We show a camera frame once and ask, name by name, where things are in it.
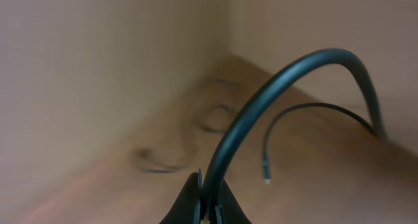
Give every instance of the white wall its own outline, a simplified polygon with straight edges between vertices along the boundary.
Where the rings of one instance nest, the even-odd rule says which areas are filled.
[[[227,53],[227,0],[0,0],[0,219]]]
[[[365,63],[391,138],[418,152],[418,0],[231,0],[233,52],[277,72],[321,48],[345,48]],[[297,86],[366,115],[350,74],[319,69]]]

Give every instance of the wooden surface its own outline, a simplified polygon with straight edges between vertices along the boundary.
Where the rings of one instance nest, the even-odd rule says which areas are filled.
[[[237,58],[213,75],[242,83],[242,103],[269,77]],[[11,223],[159,223],[189,174],[198,168],[205,173],[221,138],[184,125],[185,117],[216,101],[213,89],[202,93],[197,86]],[[269,149],[272,183],[264,184],[261,140],[269,121],[288,106],[311,101],[297,89],[286,91],[236,153],[226,180],[248,218],[253,223],[417,223],[416,157],[332,110],[299,110],[277,124]],[[150,148],[168,163],[183,158],[184,130],[197,149],[188,168],[156,175],[134,166],[138,148]]]

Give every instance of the wall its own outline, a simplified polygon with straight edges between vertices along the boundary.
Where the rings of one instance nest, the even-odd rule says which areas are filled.
[[[227,0],[1,0],[0,218],[227,52]]]
[[[231,0],[234,53],[277,72],[321,48],[345,48],[368,68],[391,138],[418,152],[417,0]],[[324,67],[297,82],[321,99],[366,115],[350,74]]]

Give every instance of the beige wall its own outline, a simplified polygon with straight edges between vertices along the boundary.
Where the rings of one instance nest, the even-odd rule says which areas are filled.
[[[418,0],[232,0],[233,52],[277,72],[321,48],[345,48],[366,64],[391,138],[418,152]],[[297,86],[365,115],[357,85],[341,67]]]
[[[208,71],[227,0],[0,0],[0,219]]]

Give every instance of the brown floor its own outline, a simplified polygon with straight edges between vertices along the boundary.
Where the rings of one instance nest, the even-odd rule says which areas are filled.
[[[222,64],[214,76],[242,82],[242,101],[269,77],[235,58]],[[209,91],[205,101],[213,100]],[[196,99],[196,91],[190,91],[173,102],[14,223],[159,223],[189,173],[198,168],[205,173],[220,136],[190,129],[197,156],[176,174],[145,174],[133,166],[132,154],[149,147],[167,161],[181,158],[181,119],[195,110],[189,103]],[[198,101],[198,106],[205,101]],[[269,120],[288,106],[310,101],[297,89],[287,91],[237,152],[226,180],[249,219],[253,223],[418,223],[416,157],[380,142],[356,121],[331,110],[299,110],[279,122],[269,153],[272,184],[264,184],[261,139]]]

